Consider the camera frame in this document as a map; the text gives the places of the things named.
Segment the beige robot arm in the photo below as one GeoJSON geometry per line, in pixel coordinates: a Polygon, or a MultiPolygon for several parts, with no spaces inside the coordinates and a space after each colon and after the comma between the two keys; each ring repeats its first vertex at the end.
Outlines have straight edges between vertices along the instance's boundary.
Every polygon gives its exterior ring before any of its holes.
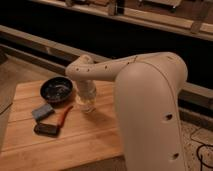
{"type": "Polygon", "coordinates": [[[157,52],[94,63],[82,55],[68,65],[82,100],[95,97],[96,80],[114,83],[114,105],[128,171],[188,171],[178,94],[187,66],[178,55],[157,52]]]}

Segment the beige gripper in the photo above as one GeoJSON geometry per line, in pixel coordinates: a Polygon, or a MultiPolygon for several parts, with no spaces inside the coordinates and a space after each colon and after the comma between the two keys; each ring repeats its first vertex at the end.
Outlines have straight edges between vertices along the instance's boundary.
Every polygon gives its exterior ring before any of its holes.
{"type": "Polygon", "coordinates": [[[87,91],[78,91],[76,103],[83,113],[91,113],[95,109],[96,89],[92,88],[87,91]]]}

